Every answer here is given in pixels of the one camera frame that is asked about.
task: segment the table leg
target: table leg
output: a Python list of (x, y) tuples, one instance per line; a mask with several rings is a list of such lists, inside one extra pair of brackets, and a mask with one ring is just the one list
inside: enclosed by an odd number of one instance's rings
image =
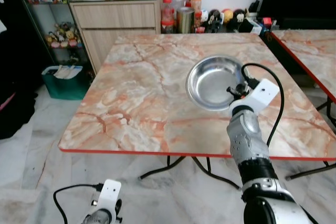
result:
[(307, 176), (307, 175), (311, 175), (311, 174), (315, 174), (315, 173), (325, 172), (327, 170), (331, 170), (333, 168), (336, 168), (336, 163), (332, 164), (332, 165), (329, 165), (328, 162), (324, 162), (324, 164), (325, 164), (325, 167), (317, 168), (317, 169), (313, 169), (313, 170), (307, 170), (307, 171), (302, 172), (302, 173), (286, 176), (285, 179), (287, 181), (289, 181), (289, 180), (292, 180), (292, 179), (295, 179), (295, 178), (299, 178), (299, 177), (303, 177), (303, 176)]
[[(152, 170), (150, 172), (147, 172), (143, 175), (141, 175), (138, 179), (139, 180), (142, 180), (150, 175), (153, 175), (153, 174), (156, 174), (156, 173), (160, 173), (160, 172), (164, 172), (166, 170), (169, 170), (173, 167), (175, 167), (176, 165), (178, 165), (183, 159), (185, 159), (186, 157), (179, 157), (174, 163), (170, 164), (170, 156), (167, 156), (167, 166), (166, 167), (163, 167), (163, 168), (160, 168), (160, 169), (156, 169), (156, 170)], [(216, 178), (216, 179), (219, 179), (221, 181), (224, 181), (230, 185), (232, 185), (233, 187), (235, 187), (236, 189), (240, 190), (240, 186), (236, 185), (234, 182), (232, 182), (231, 180), (229, 179), (226, 179), (226, 178), (222, 178), (222, 177), (219, 177), (215, 174), (212, 174), (211, 173), (211, 164), (210, 164), (210, 158), (207, 157), (206, 158), (206, 163), (207, 163), (207, 168), (208, 170), (206, 170), (203, 165), (200, 163), (200, 161), (197, 159), (197, 157), (192, 157), (193, 161), (196, 163), (196, 165), (201, 169), (201, 171), (203, 171), (206, 175), (212, 177), (212, 178)]]
[(331, 116), (331, 104), (332, 104), (332, 101), (331, 99), (328, 97), (327, 99), (327, 117), (329, 118), (329, 120), (331, 121), (331, 123), (336, 127), (336, 118), (333, 118)]
[[(219, 177), (215, 174), (211, 173), (211, 168), (208, 170), (206, 170), (203, 165), (200, 163), (200, 161), (197, 159), (197, 157), (192, 157), (193, 161), (196, 163), (196, 165), (201, 169), (202, 172), (204, 172), (206, 175), (212, 177), (212, 178), (216, 178), (218, 180), (224, 181), (230, 185), (232, 185), (234, 188), (236, 188), (237, 190), (241, 190), (240, 186), (236, 185), (234, 182), (232, 182), (231, 180), (227, 179), (227, 178), (223, 178), (223, 177)], [(210, 159), (207, 157), (207, 164), (208, 167), (210, 166)]]
[(156, 170), (152, 170), (148, 173), (145, 173), (144, 175), (141, 175), (139, 177), (139, 179), (144, 179), (152, 174), (155, 174), (155, 173), (160, 173), (160, 172), (164, 172), (166, 170), (169, 170), (173, 167), (175, 167), (176, 165), (178, 165), (183, 159), (185, 159), (186, 157), (179, 157), (174, 163), (170, 164), (170, 156), (167, 157), (167, 166), (166, 167), (163, 167), (163, 168), (160, 168), (160, 169), (156, 169)]

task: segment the tile floor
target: tile floor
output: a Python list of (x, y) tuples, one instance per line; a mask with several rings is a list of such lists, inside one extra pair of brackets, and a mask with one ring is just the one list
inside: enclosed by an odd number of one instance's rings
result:
[[(325, 95), (305, 90), (316, 105)], [(203, 174), (190, 158), (179, 166), (139, 181), (137, 177), (164, 166), (165, 157), (62, 153), (58, 141), (79, 101), (51, 99), (38, 91), (36, 112), (12, 138), (0, 140), (0, 224), (60, 224), (53, 192), (77, 183), (96, 184), (107, 178), (122, 183), (120, 216), (124, 224), (243, 223), (241, 192)], [(241, 185), (232, 159), (212, 158), (213, 173)], [(322, 162), (274, 161), (279, 178)], [(286, 182), (296, 200), (320, 223), (336, 219), (336, 170)], [(78, 188), (60, 193), (69, 223), (81, 223), (97, 194)]]

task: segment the teal storage box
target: teal storage box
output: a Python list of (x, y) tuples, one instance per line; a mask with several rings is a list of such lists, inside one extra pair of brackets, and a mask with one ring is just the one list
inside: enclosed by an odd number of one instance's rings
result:
[(89, 80), (82, 66), (63, 66), (63, 69), (78, 72), (70, 79), (59, 79), (54, 76), (59, 66), (51, 66), (42, 72), (42, 78), (52, 98), (63, 100), (82, 100), (89, 89)]

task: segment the stainless steel bowl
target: stainless steel bowl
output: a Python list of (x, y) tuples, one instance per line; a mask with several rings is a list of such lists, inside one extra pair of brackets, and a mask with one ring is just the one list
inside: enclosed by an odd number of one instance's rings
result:
[(199, 61), (186, 79), (188, 96), (206, 110), (226, 110), (234, 99), (226, 89), (229, 86), (235, 88), (245, 81), (242, 66), (238, 60), (224, 55), (213, 55)]

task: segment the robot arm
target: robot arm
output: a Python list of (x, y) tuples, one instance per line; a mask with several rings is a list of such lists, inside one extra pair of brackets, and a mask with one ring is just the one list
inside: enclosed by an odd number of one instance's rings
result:
[(257, 113), (268, 106), (278, 92), (275, 84), (264, 79), (252, 93), (234, 101), (229, 108), (232, 118), (227, 134), (230, 152), (242, 177), (245, 224), (310, 223), (278, 180), (268, 146), (261, 138)]

